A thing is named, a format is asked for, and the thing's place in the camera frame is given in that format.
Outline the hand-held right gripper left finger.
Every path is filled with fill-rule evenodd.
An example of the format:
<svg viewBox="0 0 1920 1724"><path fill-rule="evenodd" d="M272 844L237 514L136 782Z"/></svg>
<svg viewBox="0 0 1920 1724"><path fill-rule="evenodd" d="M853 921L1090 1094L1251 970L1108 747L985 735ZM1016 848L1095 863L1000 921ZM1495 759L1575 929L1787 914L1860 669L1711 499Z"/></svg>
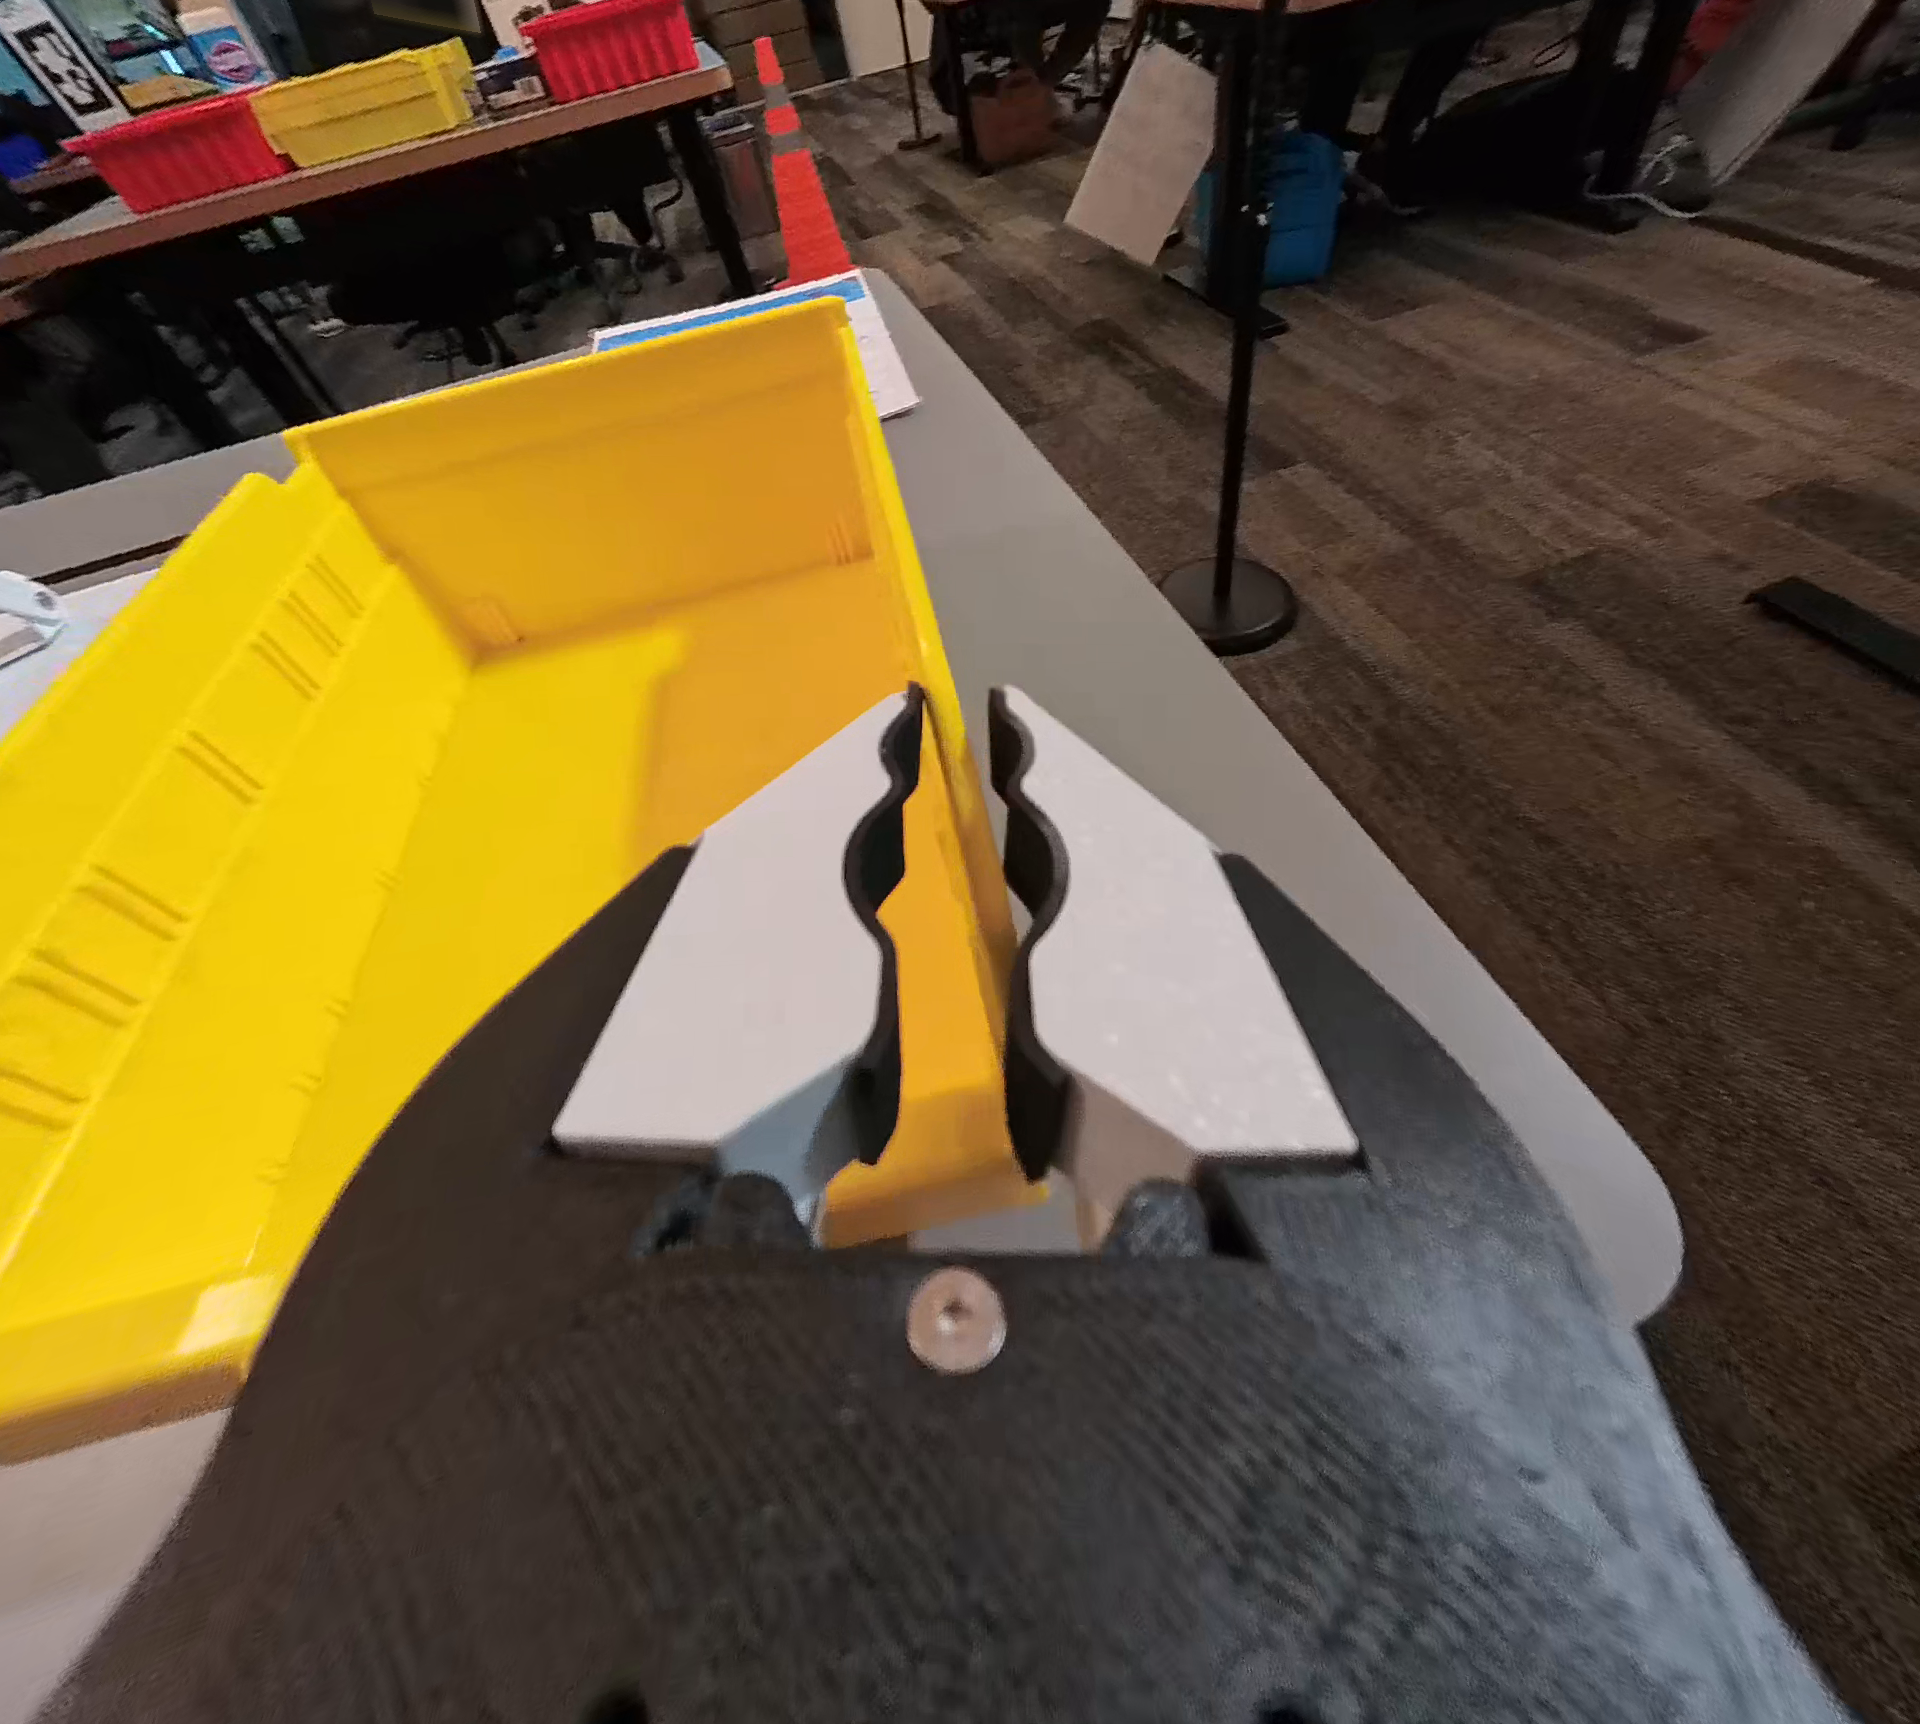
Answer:
<svg viewBox="0 0 1920 1724"><path fill-rule="evenodd" d="M900 1118L905 880L926 695L881 697L684 848L552 1128L571 1158L778 1183L807 1232Z"/></svg>

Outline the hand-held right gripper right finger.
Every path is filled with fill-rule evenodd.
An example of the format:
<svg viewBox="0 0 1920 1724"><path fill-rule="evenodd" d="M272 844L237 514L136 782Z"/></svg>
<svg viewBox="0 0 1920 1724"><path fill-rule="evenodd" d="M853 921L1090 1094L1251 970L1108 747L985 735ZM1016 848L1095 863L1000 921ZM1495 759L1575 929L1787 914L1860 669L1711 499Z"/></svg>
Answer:
<svg viewBox="0 0 1920 1724"><path fill-rule="evenodd" d="M1364 1149L1212 837L1033 694L989 695L1003 871L1027 917L1007 1125L1033 1182L1108 1244L1151 1183L1215 1168L1348 1173Z"/></svg>

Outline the yellow plastic bin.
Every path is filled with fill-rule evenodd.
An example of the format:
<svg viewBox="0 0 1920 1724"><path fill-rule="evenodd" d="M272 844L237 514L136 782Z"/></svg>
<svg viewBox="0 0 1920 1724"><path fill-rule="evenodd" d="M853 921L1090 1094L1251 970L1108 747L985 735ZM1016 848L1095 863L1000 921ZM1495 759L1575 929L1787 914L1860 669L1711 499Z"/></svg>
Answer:
<svg viewBox="0 0 1920 1724"><path fill-rule="evenodd" d="M268 147L306 171L469 128L476 118L463 37L407 47L250 92Z"/></svg>
<svg viewBox="0 0 1920 1724"><path fill-rule="evenodd" d="M900 1118L825 1233L1039 1200L992 819L851 314L706 315L289 447L5 735L5 1461L226 1406L445 1053L911 685Z"/></svg>

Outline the grey desk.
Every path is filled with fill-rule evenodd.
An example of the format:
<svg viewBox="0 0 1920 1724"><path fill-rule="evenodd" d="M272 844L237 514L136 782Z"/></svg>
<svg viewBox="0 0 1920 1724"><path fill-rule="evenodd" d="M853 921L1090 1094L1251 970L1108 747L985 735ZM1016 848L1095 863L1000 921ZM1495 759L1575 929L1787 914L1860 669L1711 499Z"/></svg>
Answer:
<svg viewBox="0 0 1920 1724"><path fill-rule="evenodd" d="M921 402L885 423L970 722L989 687L1039 697L1238 852L1419 1017L1501 1110L1645 1326L1684 1235L1668 1183L1524 1010L1364 831L1240 679L1045 460L900 284L870 272ZM248 471L279 432L5 507L5 568L102 597L5 669L5 730ZM167 1536L226 1428L217 1407L5 1463L3 1715L32 1720Z"/></svg>

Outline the black stand pole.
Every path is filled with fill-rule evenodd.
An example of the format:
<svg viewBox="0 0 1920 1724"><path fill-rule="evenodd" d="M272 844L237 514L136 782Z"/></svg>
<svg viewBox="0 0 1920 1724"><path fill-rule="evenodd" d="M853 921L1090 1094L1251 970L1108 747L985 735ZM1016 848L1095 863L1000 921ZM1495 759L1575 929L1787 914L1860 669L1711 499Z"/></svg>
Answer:
<svg viewBox="0 0 1920 1724"><path fill-rule="evenodd" d="M1240 550L1240 509L1252 438L1261 346L1285 330L1265 307L1270 149L1285 105L1289 0L1257 0L1219 56L1220 149L1212 177L1208 285L1231 315L1212 554L1173 568L1163 596L1219 657L1257 655L1299 620L1292 584Z"/></svg>

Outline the blue white paper leaflet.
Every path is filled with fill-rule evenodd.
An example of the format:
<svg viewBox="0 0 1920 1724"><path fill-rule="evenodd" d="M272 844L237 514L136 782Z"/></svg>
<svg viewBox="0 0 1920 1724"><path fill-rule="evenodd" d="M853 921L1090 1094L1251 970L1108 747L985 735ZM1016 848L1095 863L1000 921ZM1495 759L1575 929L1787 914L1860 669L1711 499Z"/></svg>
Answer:
<svg viewBox="0 0 1920 1724"><path fill-rule="evenodd" d="M808 281L789 281L759 296L602 326L591 333L588 350L606 354L808 303L841 303L846 312L868 393L882 421L918 408L922 398L909 376L870 278L862 268L833 272Z"/></svg>

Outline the black floor strip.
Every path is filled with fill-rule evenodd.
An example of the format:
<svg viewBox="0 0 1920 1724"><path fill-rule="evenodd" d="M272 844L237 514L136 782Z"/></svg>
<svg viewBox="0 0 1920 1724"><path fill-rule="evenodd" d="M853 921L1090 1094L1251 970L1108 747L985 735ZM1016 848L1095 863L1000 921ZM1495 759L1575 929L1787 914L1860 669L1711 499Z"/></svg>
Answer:
<svg viewBox="0 0 1920 1724"><path fill-rule="evenodd" d="M1885 679L1918 694L1918 631L1809 578L1763 584L1744 602L1766 617L1813 635Z"/></svg>

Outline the black office chair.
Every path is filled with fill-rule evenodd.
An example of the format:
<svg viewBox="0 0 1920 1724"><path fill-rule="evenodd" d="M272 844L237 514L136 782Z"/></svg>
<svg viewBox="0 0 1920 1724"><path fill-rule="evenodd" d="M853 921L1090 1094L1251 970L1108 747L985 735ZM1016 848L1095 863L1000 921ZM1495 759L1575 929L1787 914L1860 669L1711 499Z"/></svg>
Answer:
<svg viewBox="0 0 1920 1724"><path fill-rule="evenodd" d="M614 222L619 238L604 236L585 205L539 208L498 228L346 268L324 285L324 299L346 326L395 327L398 348L437 340L446 365L513 368L518 352L506 322L532 324L567 287L593 290L617 314L650 272L674 285L687 279L683 257L660 242L645 204L637 215L617 209Z"/></svg>

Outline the white document stand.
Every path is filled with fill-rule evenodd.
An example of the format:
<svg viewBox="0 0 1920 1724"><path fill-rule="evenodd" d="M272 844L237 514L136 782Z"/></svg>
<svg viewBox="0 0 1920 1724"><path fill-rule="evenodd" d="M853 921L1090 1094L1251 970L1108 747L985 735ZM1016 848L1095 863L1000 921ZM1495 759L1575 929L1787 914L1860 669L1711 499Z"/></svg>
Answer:
<svg viewBox="0 0 1920 1724"><path fill-rule="evenodd" d="M58 592L15 570L3 570L0 664L8 668L46 652L70 625Z"/></svg>

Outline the orange traffic cone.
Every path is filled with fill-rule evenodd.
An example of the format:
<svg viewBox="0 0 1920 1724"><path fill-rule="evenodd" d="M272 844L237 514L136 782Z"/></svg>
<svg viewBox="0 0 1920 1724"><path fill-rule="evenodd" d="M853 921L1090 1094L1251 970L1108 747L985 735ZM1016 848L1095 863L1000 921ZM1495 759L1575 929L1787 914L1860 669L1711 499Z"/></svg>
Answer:
<svg viewBox="0 0 1920 1724"><path fill-rule="evenodd" d="M829 199L787 69L770 35L755 37L755 69L763 95L763 128L781 224L789 285L827 281L855 269L853 254Z"/></svg>

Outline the white sign board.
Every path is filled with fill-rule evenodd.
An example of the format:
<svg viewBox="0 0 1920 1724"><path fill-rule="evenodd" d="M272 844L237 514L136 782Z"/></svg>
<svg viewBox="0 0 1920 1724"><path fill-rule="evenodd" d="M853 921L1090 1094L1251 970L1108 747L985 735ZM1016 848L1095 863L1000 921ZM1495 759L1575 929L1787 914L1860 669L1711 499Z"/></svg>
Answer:
<svg viewBox="0 0 1920 1724"><path fill-rule="evenodd" d="M1787 121L1868 22L1876 0L1757 0L1683 88L1678 123L1718 190Z"/></svg>
<svg viewBox="0 0 1920 1724"><path fill-rule="evenodd" d="M1219 79L1149 40L1122 79L1065 215L1067 228L1155 268L1216 143Z"/></svg>

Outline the red plastic bin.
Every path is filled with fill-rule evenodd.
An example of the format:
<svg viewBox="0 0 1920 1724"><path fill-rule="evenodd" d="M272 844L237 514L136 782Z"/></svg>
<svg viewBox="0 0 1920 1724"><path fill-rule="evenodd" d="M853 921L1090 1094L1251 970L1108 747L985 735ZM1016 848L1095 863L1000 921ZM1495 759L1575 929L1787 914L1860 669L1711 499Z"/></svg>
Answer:
<svg viewBox="0 0 1920 1724"><path fill-rule="evenodd" d="M62 149L84 157L143 215L295 171L260 125L250 92L136 114L68 138Z"/></svg>
<svg viewBox="0 0 1920 1724"><path fill-rule="evenodd" d="M687 0L572 4L521 19L518 32L546 95L556 104L692 75L705 67Z"/></svg>

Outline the brown cardboard boxes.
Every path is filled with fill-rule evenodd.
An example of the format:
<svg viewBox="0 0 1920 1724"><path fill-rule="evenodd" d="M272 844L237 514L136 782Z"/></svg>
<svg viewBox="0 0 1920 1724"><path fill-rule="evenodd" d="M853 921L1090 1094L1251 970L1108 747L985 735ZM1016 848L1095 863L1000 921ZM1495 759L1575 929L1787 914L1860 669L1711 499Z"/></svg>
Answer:
<svg viewBox="0 0 1920 1724"><path fill-rule="evenodd" d="M804 0L687 0L689 19L725 59L735 102L763 100L757 45L773 44L787 92L799 93L827 82Z"/></svg>

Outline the blue white wipes canister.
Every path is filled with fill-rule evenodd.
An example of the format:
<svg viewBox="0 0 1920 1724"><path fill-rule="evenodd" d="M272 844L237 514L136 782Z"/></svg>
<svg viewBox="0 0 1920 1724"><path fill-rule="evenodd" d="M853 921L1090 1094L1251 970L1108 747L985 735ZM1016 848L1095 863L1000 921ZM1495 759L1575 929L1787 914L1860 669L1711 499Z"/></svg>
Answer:
<svg viewBox="0 0 1920 1724"><path fill-rule="evenodd" d="M200 75L223 93L272 85L281 72L247 19L224 0L182 0L178 26Z"/></svg>

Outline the black white marker tag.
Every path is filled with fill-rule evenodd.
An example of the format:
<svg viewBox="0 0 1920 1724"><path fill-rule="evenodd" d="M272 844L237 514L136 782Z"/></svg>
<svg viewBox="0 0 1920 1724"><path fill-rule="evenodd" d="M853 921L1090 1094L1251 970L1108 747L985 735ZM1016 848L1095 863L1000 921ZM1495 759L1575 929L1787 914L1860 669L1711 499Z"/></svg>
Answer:
<svg viewBox="0 0 1920 1724"><path fill-rule="evenodd" d="M62 116L67 134L132 121L120 85L48 0L3 0L5 49Z"/></svg>

